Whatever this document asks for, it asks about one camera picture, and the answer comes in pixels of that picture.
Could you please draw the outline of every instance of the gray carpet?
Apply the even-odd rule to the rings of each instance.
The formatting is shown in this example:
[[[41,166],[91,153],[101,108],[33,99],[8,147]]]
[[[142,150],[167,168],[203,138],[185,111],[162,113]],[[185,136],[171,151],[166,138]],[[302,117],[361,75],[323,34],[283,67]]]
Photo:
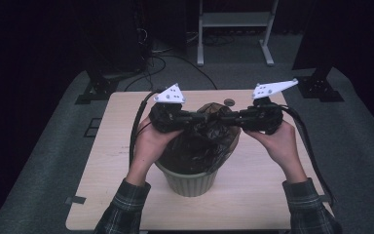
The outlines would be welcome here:
[[[256,83],[310,75],[312,70],[291,70],[300,40],[299,35],[273,35],[269,47],[275,66],[268,67],[257,36],[239,36],[222,47],[205,47],[205,66],[201,71],[221,90],[253,89]],[[165,55],[196,62],[195,47]],[[182,90],[214,89],[191,64],[180,58],[162,59],[166,68],[151,77],[154,88],[178,83]],[[153,73],[163,62],[154,58],[150,64],[148,72]],[[137,77],[122,81],[118,91]],[[374,118],[341,72],[332,69],[328,81],[344,102],[303,99],[297,88],[283,94],[306,123],[321,173],[337,199],[333,212],[345,233],[374,233]],[[107,103],[97,100],[86,105],[74,104],[88,83],[86,72],[78,74],[59,101],[0,211],[0,233],[91,233],[69,231],[64,224],[70,209],[65,200],[75,195],[94,142],[83,135],[92,118],[102,117]],[[143,78],[129,86],[128,91],[150,88],[150,82]]]

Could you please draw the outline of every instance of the plaid shirt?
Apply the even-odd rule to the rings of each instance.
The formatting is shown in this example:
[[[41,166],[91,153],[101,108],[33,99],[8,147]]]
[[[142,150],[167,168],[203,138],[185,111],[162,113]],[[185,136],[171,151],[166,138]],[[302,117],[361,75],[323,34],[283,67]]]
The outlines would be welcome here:
[[[138,234],[141,213],[151,185],[134,186],[125,180],[95,228],[95,234]],[[309,178],[302,183],[283,183],[290,209],[291,233],[342,233],[334,217],[323,206]]]

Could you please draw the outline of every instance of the person's left hand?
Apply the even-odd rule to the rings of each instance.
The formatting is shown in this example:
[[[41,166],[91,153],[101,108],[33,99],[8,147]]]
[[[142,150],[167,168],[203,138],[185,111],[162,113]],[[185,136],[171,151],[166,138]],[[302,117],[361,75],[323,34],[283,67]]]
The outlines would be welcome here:
[[[126,180],[134,185],[143,185],[151,165],[161,157],[167,144],[183,131],[160,133],[147,117],[138,125],[137,132],[134,157]]]

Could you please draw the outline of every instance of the hand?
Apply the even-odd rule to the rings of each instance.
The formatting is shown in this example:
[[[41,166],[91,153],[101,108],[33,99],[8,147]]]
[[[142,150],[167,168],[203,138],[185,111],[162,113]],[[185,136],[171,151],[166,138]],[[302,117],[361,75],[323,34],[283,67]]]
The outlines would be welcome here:
[[[126,181],[142,186],[151,165],[163,154],[167,144],[182,131],[160,133],[147,117],[138,125],[138,136],[135,141],[134,157]]]
[[[283,169],[288,182],[295,183],[307,180],[297,153],[296,134],[293,126],[283,121],[272,135],[252,131],[244,132],[257,139],[267,149],[273,161]]]

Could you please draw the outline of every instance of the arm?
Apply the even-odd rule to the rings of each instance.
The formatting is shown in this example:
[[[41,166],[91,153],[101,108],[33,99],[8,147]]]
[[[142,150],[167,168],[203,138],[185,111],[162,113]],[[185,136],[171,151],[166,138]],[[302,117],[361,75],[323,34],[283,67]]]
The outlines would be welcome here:
[[[282,184],[290,210],[292,233],[342,233],[342,228],[324,207],[307,178],[296,147],[295,129],[283,121],[273,135],[244,131],[265,146],[286,177]]]
[[[150,191],[145,181],[150,167],[161,157],[167,144],[181,131],[162,134],[149,118],[138,126],[134,158],[110,206],[102,215],[94,233],[139,233],[142,209]]]

